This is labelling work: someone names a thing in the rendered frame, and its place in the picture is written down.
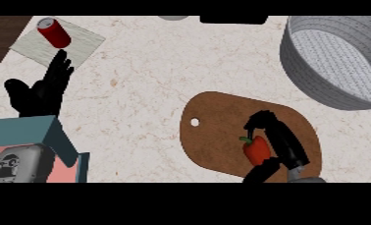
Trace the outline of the dark brown wooden surface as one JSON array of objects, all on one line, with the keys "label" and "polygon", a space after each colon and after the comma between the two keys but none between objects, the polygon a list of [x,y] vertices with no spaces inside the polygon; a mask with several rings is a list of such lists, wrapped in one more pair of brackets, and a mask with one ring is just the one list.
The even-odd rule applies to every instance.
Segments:
[{"label": "dark brown wooden surface", "polygon": [[0,16],[0,62],[30,18],[30,16]]}]

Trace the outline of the red can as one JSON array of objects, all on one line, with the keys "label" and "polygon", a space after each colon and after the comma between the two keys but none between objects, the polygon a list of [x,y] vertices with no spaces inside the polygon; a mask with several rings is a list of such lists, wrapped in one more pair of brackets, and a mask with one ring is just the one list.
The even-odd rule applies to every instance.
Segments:
[{"label": "red can", "polygon": [[54,18],[42,18],[36,30],[54,48],[61,49],[69,45],[70,36]]}]

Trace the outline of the pale grey placemat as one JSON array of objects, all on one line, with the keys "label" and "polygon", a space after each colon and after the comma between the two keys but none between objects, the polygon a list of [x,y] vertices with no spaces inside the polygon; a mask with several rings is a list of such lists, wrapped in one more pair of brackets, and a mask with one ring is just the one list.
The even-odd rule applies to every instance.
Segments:
[{"label": "pale grey placemat", "polygon": [[[70,36],[70,44],[66,46],[64,51],[67,53],[72,67],[78,68],[104,42],[106,38],[60,18],[54,19]],[[57,49],[51,46],[36,29],[32,29],[19,37],[11,44],[10,49],[45,67],[48,66],[51,57],[57,52]]]}]

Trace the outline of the black appliance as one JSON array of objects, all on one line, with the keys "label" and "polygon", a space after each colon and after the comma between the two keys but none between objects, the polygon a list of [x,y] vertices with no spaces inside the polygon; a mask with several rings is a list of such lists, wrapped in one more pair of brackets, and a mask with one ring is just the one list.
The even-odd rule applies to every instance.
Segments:
[{"label": "black appliance", "polygon": [[262,25],[266,19],[266,16],[201,16],[200,22],[203,24]]}]

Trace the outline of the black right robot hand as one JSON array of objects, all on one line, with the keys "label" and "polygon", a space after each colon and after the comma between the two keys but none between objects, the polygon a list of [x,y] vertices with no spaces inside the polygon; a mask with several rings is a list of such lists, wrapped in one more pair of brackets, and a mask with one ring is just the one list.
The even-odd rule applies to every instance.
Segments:
[{"label": "black right robot hand", "polygon": [[275,114],[269,110],[257,111],[244,124],[245,137],[253,139],[256,136],[265,138],[270,157],[244,176],[245,183],[263,183],[275,174],[279,166],[284,165],[287,171],[298,166],[306,166],[310,163],[301,144],[287,127],[276,119]]}]

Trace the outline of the grey round object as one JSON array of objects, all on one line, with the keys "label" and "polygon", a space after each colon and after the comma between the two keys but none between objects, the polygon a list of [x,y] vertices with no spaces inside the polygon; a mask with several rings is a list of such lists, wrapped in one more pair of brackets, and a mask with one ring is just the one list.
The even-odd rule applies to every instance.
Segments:
[{"label": "grey round object", "polygon": [[159,16],[163,20],[166,21],[181,21],[185,18],[188,18],[188,16]]}]

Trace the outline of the teal and pink box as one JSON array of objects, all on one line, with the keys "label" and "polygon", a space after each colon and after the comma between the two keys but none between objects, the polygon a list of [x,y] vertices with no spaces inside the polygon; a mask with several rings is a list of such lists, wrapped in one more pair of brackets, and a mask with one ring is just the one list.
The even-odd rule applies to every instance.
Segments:
[{"label": "teal and pink box", "polygon": [[54,153],[45,183],[85,183],[89,153],[79,153],[54,116],[0,120],[0,152],[13,146],[42,144]]}]

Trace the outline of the grey woven basket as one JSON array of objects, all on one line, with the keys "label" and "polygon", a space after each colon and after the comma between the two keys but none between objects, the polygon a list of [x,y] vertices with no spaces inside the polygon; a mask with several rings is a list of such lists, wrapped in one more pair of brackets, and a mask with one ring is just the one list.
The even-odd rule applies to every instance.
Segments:
[{"label": "grey woven basket", "polygon": [[279,61],[312,100],[338,110],[371,110],[371,16],[290,16]]}]

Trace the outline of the red bell pepper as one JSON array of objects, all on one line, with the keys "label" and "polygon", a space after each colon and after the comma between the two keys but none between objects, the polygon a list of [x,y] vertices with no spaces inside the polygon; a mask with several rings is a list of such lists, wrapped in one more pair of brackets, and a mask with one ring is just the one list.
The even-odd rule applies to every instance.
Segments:
[{"label": "red bell pepper", "polygon": [[238,138],[244,141],[241,150],[242,154],[253,166],[257,166],[270,157],[269,146],[263,137],[256,136],[253,139],[247,137]]}]

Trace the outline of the brown wooden cutting board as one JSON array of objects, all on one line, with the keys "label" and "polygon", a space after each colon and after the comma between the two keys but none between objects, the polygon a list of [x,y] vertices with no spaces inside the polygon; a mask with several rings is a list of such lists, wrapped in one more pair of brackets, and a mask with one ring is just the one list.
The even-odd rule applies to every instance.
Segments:
[{"label": "brown wooden cutting board", "polygon": [[[253,166],[242,154],[238,138],[245,136],[244,124],[260,110],[269,110],[290,128],[309,157],[301,177],[319,177],[322,152],[315,129],[303,115],[290,107],[220,92],[201,92],[188,101],[179,122],[179,139],[187,156],[206,169],[244,179]],[[287,168],[279,166],[263,183],[285,183]]]}]

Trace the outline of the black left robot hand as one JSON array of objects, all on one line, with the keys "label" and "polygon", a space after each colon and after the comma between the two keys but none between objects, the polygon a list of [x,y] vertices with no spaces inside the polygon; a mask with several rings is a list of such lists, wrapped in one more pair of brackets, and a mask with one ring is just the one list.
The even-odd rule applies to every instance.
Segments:
[{"label": "black left robot hand", "polygon": [[4,82],[10,105],[20,117],[58,115],[61,96],[72,72],[73,67],[66,51],[58,50],[50,61],[44,78],[32,86],[17,79]]}]

